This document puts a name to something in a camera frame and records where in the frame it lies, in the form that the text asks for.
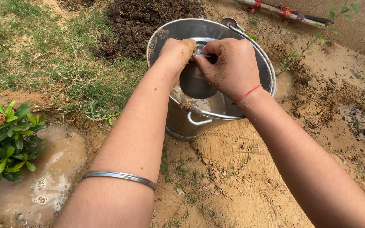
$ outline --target wall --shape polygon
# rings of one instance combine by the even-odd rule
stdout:
[[[298,12],[329,19],[329,10],[331,8],[342,8],[345,0],[264,0],[264,2],[275,6],[283,3]],[[337,29],[339,34],[326,33],[325,38],[365,55],[365,0],[351,0],[348,5],[350,3],[357,4],[360,7],[360,13],[355,14],[354,10],[350,8],[348,13],[350,13],[352,19],[348,21],[345,17],[338,18],[333,28]],[[316,32],[316,29],[307,30],[308,32]]]

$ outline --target person's left hand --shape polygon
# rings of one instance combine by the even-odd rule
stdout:
[[[192,39],[180,41],[169,38],[160,50],[159,58],[156,60],[156,63],[160,62],[163,66],[167,67],[167,70],[171,71],[174,77],[172,87],[177,84],[182,70],[191,58],[192,53],[195,51],[195,46],[196,42]]]

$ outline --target bucket rim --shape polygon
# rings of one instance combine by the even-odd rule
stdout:
[[[156,34],[158,34],[158,32],[163,29],[165,26],[171,24],[171,23],[175,23],[177,21],[185,21],[185,20],[198,20],[198,21],[204,21],[204,22],[210,22],[213,24],[217,24],[219,26],[222,26],[224,28],[230,29],[229,27],[218,23],[218,22],[214,22],[214,21],[210,21],[210,20],[206,20],[206,19],[201,19],[201,18],[183,18],[183,19],[177,19],[174,21],[170,21],[168,23],[163,24],[162,26],[160,26],[158,29],[156,29],[156,31],[152,34],[152,36],[150,37],[148,43],[147,43],[147,47],[146,47],[146,61],[147,61],[147,65],[149,68],[151,68],[151,65],[149,63],[149,48],[150,48],[150,44],[153,41],[154,37],[156,36]],[[240,35],[241,37],[243,37],[244,39],[247,39],[246,37],[244,37],[243,35],[241,35],[240,33],[238,33],[238,35]],[[275,81],[275,70],[271,64],[271,60],[270,58],[267,56],[267,54],[264,52],[264,50],[252,39],[249,40],[250,43],[252,44],[253,47],[255,47],[260,53],[261,56],[264,58],[264,60],[266,61],[267,65],[268,65],[268,69],[269,69],[269,73],[271,75],[272,78],[272,88],[271,88],[271,96],[274,95],[275,93],[275,89],[276,89],[276,81]],[[173,97],[169,96],[169,99],[171,99],[172,101],[174,101],[176,104],[180,104],[179,101],[177,101],[176,99],[174,99]],[[221,115],[221,114],[216,114],[213,112],[209,112],[209,111],[202,111],[203,112],[203,116],[208,117],[208,118],[213,118],[213,119],[220,119],[220,120],[241,120],[241,119],[245,119],[246,116],[242,115],[242,116],[226,116],[226,115]]]

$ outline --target hand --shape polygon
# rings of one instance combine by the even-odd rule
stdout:
[[[195,51],[195,40],[185,39],[176,40],[169,38],[166,40],[163,48],[160,50],[157,62],[171,71],[173,78],[172,88],[177,84],[180,74],[188,63],[192,53]]]
[[[250,41],[233,38],[210,41],[202,53],[218,56],[214,65],[202,56],[193,56],[193,60],[209,84],[232,101],[236,101],[260,84],[256,55]]]

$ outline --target forearm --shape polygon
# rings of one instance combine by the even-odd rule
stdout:
[[[316,227],[365,227],[365,193],[263,89],[237,104]]]
[[[124,172],[157,181],[168,95],[175,72],[155,64],[139,82],[90,170]],[[82,181],[56,227],[148,227],[153,190],[124,179]]]

